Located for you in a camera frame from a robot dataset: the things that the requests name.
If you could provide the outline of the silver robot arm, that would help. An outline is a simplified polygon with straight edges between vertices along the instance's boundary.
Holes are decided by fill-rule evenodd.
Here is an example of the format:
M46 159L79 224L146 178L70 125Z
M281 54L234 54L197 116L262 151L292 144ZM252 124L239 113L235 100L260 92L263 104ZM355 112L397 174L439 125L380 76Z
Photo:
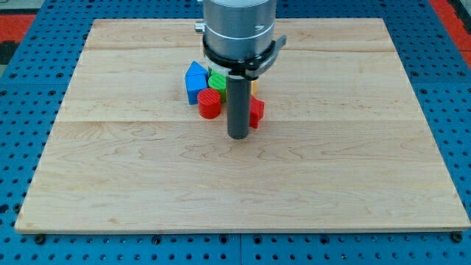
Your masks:
M252 81L268 71L285 46L285 35L273 39L275 0L202 0L202 35L208 66L226 77L227 133L249 134Z

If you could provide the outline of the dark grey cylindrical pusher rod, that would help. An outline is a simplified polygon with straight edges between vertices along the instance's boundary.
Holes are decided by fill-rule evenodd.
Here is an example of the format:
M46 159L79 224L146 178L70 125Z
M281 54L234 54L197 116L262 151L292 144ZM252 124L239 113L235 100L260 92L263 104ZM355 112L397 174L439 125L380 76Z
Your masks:
M237 76L227 78L227 132L233 139L249 134L251 82Z

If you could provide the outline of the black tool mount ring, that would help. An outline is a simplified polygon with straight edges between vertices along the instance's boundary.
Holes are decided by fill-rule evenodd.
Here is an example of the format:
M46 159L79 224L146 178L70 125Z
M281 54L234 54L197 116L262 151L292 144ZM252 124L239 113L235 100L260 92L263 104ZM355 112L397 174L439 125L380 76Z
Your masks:
M229 78L246 80L256 80L268 71L274 65L278 52L286 45L286 41L287 36L282 35L277 40L272 40L268 49L254 58L230 59L216 54L207 44L205 37L202 39L207 64L213 71Z

